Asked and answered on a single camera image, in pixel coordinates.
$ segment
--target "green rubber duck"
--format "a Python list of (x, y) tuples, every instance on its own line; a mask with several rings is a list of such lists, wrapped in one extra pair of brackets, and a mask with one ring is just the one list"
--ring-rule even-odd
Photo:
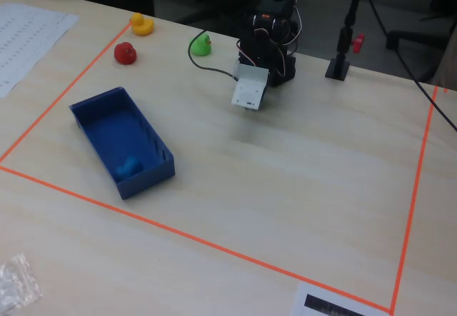
[(211, 53), (211, 40), (208, 34), (203, 33), (194, 41), (191, 53), (195, 56), (208, 56)]

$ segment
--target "plastic bag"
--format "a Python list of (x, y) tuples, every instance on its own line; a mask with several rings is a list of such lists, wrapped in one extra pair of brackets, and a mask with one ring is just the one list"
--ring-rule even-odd
[(0, 266), (0, 316), (25, 307), (41, 297), (41, 292), (24, 255), (16, 255)]

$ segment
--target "yellow rubber duck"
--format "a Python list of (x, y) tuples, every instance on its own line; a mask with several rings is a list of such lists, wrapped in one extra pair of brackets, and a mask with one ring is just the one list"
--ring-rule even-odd
[(142, 14), (134, 13), (131, 16), (131, 30), (137, 36), (147, 36), (154, 30), (154, 20), (145, 19)]

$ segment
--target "blue object in bin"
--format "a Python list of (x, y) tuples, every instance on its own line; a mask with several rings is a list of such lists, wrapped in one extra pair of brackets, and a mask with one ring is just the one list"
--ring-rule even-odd
[(174, 176), (174, 157), (127, 91), (114, 88), (70, 106), (122, 199)]
[(126, 179), (143, 170), (143, 164), (135, 157), (128, 157), (126, 162), (116, 168), (117, 178), (119, 180)]

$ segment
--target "paper sheet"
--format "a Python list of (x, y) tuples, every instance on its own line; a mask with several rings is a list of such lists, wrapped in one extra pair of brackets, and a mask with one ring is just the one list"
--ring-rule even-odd
[(0, 6), (0, 98), (78, 21), (77, 15), (25, 6)]

